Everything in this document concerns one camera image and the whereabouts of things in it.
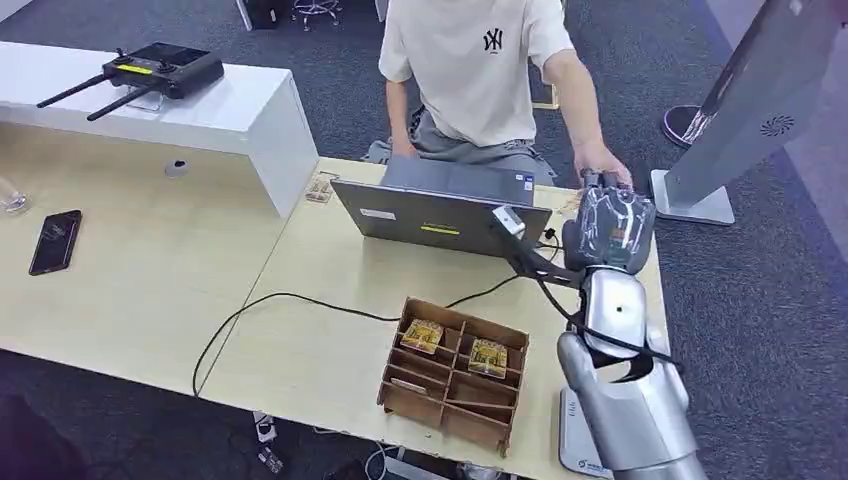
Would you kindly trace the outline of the person's left hand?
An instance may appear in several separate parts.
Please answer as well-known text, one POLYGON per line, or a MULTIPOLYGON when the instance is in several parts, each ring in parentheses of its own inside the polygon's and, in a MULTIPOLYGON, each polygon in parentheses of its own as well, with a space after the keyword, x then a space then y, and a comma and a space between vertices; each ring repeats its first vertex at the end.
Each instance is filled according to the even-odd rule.
POLYGON ((600 141, 576 144, 574 150, 574 167, 579 176, 585 170, 611 174, 616 183, 631 188, 633 180, 630 170, 600 141))

